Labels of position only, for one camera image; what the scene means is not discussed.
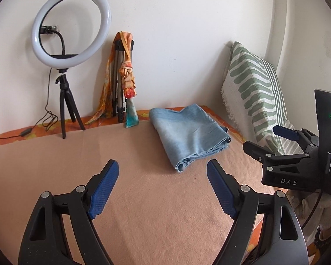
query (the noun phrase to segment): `ring light stand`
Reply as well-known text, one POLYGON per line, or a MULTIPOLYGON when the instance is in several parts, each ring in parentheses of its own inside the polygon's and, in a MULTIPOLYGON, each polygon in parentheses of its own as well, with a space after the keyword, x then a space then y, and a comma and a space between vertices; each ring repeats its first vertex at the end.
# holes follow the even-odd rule
POLYGON ((43 21, 50 10, 60 3, 63 0, 48 0, 43 7, 39 10, 36 18, 34 19, 33 27, 32 27, 32 46, 33 52, 37 56, 37 58, 45 65, 56 68, 61 74, 55 83, 60 83, 60 122, 61 122, 61 131, 62 138, 66 138, 66 129, 65 129, 65 117, 64 117, 64 101, 66 102, 66 106, 68 108, 70 117, 72 122, 78 121, 80 128, 85 130, 85 127, 82 123, 81 117, 78 113, 74 98, 72 96, 72 92, 69 87, 69 83, 66 79, 65 72, 76 65, 79 65, 86 60, 88 60, 104 43, 109 27, 110 27, 110 7, 107 0, 91 0, 93 1, 100 10, 101 13, 101 26, 97 33, 96 38, 92 42, 91 45, 87 49, 85 49, 81 54, 65 54, 64 46, 61 55, 50 55, 43 48, 41 43, 41 34, 44 33, 57 33, 52 30, 51 27, 43 27, 43 21))

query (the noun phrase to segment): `cushion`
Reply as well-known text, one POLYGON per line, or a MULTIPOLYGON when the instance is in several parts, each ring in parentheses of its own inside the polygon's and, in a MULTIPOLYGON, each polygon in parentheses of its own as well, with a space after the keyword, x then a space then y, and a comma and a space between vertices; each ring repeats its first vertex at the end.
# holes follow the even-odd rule
POLYGON ((274 67, 239 42, 232 46, 222 98, 229 117, 246 140, 275 154, 301 152, 296 142, 273 133, 276 125, 293 129, 274 67))

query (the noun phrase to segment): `ring light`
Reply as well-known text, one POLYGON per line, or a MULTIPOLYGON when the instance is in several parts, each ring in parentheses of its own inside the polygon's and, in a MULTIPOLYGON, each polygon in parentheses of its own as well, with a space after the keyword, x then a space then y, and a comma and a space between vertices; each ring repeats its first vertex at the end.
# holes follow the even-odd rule
POLYGON ((43 7, 39 10, 38 14, 36 15, 36 18, 34 19, 34 23, 32 27, 32 36, 31 36, 33 52, 37 56, 37 58, 48 67, 56 68, 56 69, 71 68, 88 60, 103 45, 108 35, 110 20, 111 20, 110 7, 108 1, 91 0, 97 5, 101 13, 101 26, 96 38, 94 39, 92 44, 87 49, 85 49, 81 54, 78 54, 74 57, 69 57, 67 59, 54 58, 44 50, 41 44, 39 31, 41 29, 43 20, 46 17, 46 15, 55 5, 57 5, 61 1, 63 0, 48 0, 48 2, 46 2, 43 5, 43 7))

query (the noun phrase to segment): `metal screw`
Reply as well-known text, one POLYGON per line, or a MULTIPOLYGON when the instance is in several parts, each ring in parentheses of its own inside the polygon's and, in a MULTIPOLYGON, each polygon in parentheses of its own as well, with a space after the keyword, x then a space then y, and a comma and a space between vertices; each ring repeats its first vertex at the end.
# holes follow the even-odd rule
POLYGON ((249 192, 249 191, 250 191, 250 187, 247 186, 247 185, 242 185, 242 186, 240 187, 240 189, 241 189, 241 191, 243 191, 243 192, 249 192))
POLYGON ((85 189, 86 188, 83 185, 80 185, 80 186, 76 187, 76 191, 79 192, 79 193, 84 192, 85 189))
POLYGON ((41 197, 42 198, 47 198, 49 196, 49 191, 44 191, 42 194, 41 194, 41 197))
POLYGON ((284 197, 284 195, 285 195, 285 194, 284 194, 283 191, 280 191, 280 190, 277 191, 277 196, 278 196, 278 197, 284 197))

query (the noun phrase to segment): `blue denim fabric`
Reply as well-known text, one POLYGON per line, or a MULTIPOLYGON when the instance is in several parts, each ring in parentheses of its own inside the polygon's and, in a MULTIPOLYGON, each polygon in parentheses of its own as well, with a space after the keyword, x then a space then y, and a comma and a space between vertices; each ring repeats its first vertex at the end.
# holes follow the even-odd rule
POLYGON ((157 130, 171 164, 178 172, 196 159, 227 148, 230 137, 205 111, 192 104, 182 111, 153 108, 150 120, 157 130))

